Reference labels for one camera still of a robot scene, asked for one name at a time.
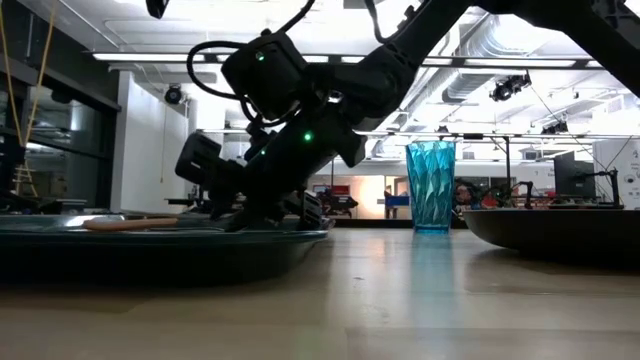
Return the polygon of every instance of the green led light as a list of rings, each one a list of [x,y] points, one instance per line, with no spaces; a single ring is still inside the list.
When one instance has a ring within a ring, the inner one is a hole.
[[[313,140],[313,133],[311,131],[304,133],[304,141],[310,142],[311,140]]]

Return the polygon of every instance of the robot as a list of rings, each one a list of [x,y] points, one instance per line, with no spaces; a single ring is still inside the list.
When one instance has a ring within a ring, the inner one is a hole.
[[[367,138],[354,130],[372,131],[398,108],[425,57],[469,6],[565,33],[640,95],[640,20],[623,0],[425,0],[406,9],[389,38],[380,34],[374,0],[363,0],[381,45],[357,64],[308,64],[286,32],[314,1],[282,28],[266,29],[247,44],[209,41],[189,52],[193,82],[240,101],[251,120],[246,166],[221,160],[220,145],[199,133],[188,138],[176,165],[177,175],[209,191],[214,221],[230,212],[236,194],[246,196],[244,208],[226,221],[227,231],[265,219],[278,223],[287,213],[300,216],[301,229],[322,226],[320,203],[304,191],[307,179],[337,155],[350,167],[364,159]],[[149,13],[161,18],[167,3],[147,0]],[[237,49],[222,66],[233,94],[207,87],[193,71],[194,56],[215,47]],[[280,132],[267,132],[283,123]]]

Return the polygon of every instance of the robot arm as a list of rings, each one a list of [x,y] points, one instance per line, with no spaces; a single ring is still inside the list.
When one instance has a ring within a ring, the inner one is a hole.
[[[371,11],[373,2],[364,1]],[[311,4],[313,0],[308,1],[307,11]],[[534,25],[564,32],[640,95],[640,77],[634,70],[640,64],[640,21],[622,1],[426,0],[417,9],[408,8],[398,31],[358,64],[307,64],[285,33],[295,23],[290,21],[285,29],[275,33],[265,30],[242,46],[211,42],[190,52],[187,66],[198,84],[192,65],[189,68],[198,51],[213,46],[238,47],[222,66],[235,93],[228,96],[240,100],[245,110],[250,104],[258,115],[249,114],[252,148],[245,154],[245,167],[217,159],[219,146],[212,151],[216,146],[205,144],[203,135],[194,134],[185,145],[176,173],[203,183],[207,178],[203,173],[208,172],[215,178],[208,181],[214,197],[228,198],[237,192],[246,195],[241,222],[264,217],[278,220],[282,212],[277,204],[301,190],[306,180],[336,155],[351,167],[364,159],[366,137],[354,130],[374,130],[398,108],[425,57],[472,5],[495,14],[515,14]],[[264,129],[273,123],[264,119],[280,119],[277,122],[286,125],[279,133],[267,133]]]

